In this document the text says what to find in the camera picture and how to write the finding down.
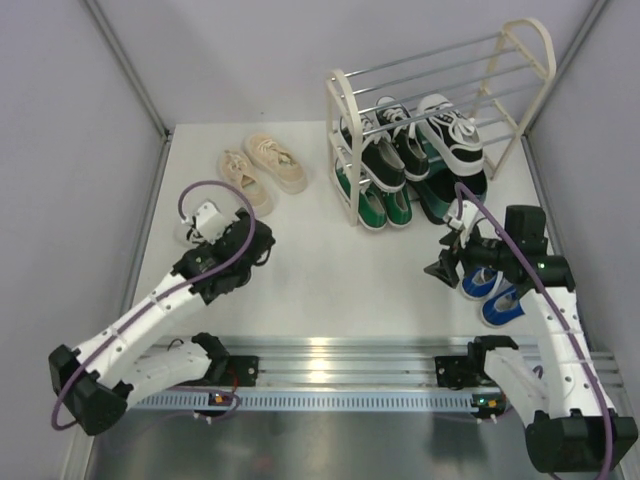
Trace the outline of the black white sneaker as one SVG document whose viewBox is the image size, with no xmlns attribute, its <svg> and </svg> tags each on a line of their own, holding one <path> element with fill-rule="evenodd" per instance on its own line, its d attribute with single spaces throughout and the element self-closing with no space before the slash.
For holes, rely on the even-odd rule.
<svg viewBox="0 0 640 480">
<path fill-rule="evenodd" d="M 180 221 L 173 230 L 174 240 L 184 246 L 192 247 L 199 245 L 202 241 L 198 230 L 192 221 Z"/>
<path fill-rule="evenodd" d="M 483 170 L 483 142 L 473 118 L 463 115 L 441 94 L 423 97 L 417 115 L 422 117 L 417 131 L 455 175 L 466 177 Z"/>
</svg>

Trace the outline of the green canvas sneaker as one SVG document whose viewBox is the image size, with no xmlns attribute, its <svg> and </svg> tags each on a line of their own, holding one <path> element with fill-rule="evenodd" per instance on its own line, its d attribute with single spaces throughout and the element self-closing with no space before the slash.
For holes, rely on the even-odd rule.
<svg viewBox="0 0 640 480">
<path fill-rule="evenodd" d="M 349 168 L 341 166 L 340 162 L 335 160 L 333 179 L 337 191 L 346 204 L 351 206 L 351 184 L 348 173 Z M 358 187 L 358 221 L 368 230 L 379 231 L 387 225 L 387 214 L 381 191 L 364 173 L 360 174 L 360 180 L 366 180 L 366 183 Z"/>
<path fill-rule="evenodd" d="M 382 199 L 388 223 L 392 227 L 404 228 L 411 223 L 413 213 L 405 188 L 393 193 L 383 192 Z"/>
</svg>

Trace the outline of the green loafer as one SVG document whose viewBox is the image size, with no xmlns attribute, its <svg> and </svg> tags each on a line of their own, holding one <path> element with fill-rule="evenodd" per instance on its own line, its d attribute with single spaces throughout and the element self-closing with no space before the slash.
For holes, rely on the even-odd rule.
<svg viewBox="0 0 640 480">
<path fill-rule="evenodd" d="M 442 225 L 445 223 L 444 215 L 456 199 L 454 184 L 458 178 L 428 141 L 421 140 L 421 146 L 429 161 L 429 173 L 423 180 L 409 181 L 409 185 L 428 220 L 435 225 Z"/>
<path fill-rule="evenodd" d="M 484 171 L 466 177 L 459 177 L 459 180 L 474 193 L 481 203 L 485 203 L 488 191 L 488 180 Z"/>
</svg>

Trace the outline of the black canvas sneaker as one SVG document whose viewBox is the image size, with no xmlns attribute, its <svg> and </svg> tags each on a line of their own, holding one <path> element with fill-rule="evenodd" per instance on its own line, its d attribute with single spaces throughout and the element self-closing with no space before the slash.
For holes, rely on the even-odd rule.
<svg viewBox="0 0 640 480">
<path fill-rule="evenodd" d="M 377 125 L 367 115 L 360 116 L 363 133 Z M 352 155 L 353 138 L 345 118 L 339 120 L 342 146 Z M 373 183 L 385 193 L 396 193 L 405 185 L 405 164 L 391 143 L 388 131 L 363 136 L 361 167 Z"/>
<path fill-rule="evenodd" d="M 381 126 L 391 125 L 389 130 L 391 141 L 398 152 L 405 168 L 405 176 L 412 182 L 419 182 L 427 178 L 429 161 L 417 137 L 416 123 L 401 125 L 402 121 L 411 118 L 409 110 L 401 103 L 396 103 L 392 96 L 380 97 L 376 111 L 376 118 Z"/>
</svg>

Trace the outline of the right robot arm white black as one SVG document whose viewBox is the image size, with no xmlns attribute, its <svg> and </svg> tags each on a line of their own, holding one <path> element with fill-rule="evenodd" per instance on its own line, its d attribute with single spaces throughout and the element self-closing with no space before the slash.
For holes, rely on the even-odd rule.
<svg viewBox="0 0 640 480">
<path fill-rule="evenodd" d="M 444 215 L 449 233 L 427 274 L 452 288 L 481 269 L 509 282 L 533 332 L 541 360 L 535 373 L 507 335 L 468 345 L 467 372 L 476 384 L 496 384 L 525 428 L 529 459 L 541 473 L 592 472 L 604 479 L 639 437 L 636 421 L 617 413 L 597 376 L 577 312 L 576 285 L 565 257 L 548 253 L 546 215 L 511 205 L 496 237 L 484 237 L 484 209 L 455 201 Z"/>
</svg>

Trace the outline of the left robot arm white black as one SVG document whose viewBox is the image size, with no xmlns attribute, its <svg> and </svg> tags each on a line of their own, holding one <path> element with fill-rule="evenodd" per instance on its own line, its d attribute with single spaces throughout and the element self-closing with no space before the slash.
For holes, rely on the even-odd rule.
<svg viewBox="0 0 640 480">
<path fill-rule="evenodd" d="M 75 425 L 97 436 L 156 393 L 182 384 L 223 384 L 230 376 L 230 354 L 212 334 L 198 333 L 159 354 L 147 351 L 182 321 L 246 285 L 275 243 L 272 229 L 244 209 L 223 220 L 211 241 L 186 251 L 161 283 L 111 326 L 49 354 L 54 408 L 67 409 Z"/>
</svg>

